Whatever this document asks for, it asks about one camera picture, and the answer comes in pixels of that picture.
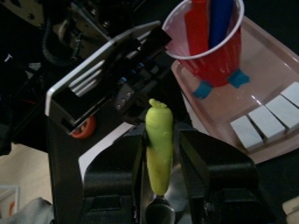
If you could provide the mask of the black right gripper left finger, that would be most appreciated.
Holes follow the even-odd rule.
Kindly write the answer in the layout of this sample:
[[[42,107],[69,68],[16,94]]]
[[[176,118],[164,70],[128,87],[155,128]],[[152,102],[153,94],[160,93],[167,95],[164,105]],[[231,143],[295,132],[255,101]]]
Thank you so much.
[[[121,123],[78,158],[78,224],[140,224],[145,125]]]

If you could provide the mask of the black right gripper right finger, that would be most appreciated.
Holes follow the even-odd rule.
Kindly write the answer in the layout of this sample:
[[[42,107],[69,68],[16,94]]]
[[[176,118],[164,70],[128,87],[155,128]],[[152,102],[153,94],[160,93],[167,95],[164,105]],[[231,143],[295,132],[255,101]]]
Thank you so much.
[[[252,159],[232,145],[173,125],[175,153],[181,165],[192,224],[276,224],[260,192]]]

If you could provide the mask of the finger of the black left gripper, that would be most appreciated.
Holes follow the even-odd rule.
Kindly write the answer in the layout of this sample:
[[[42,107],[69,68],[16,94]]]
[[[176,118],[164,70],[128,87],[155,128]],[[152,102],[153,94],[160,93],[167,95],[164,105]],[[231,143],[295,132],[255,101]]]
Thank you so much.
[[[124,122],[139,124],[144,121],[151,99],[169,104],[164,90],[167,74],[165,67],[156,66],[153,71],[143,69],[122,84],[116,95],[114,107]]]
[[[133,40],[136,54],[130,58],[133,69],[143,67],[164,49],[172,38],[160,27],[153,28],[143,39]]]

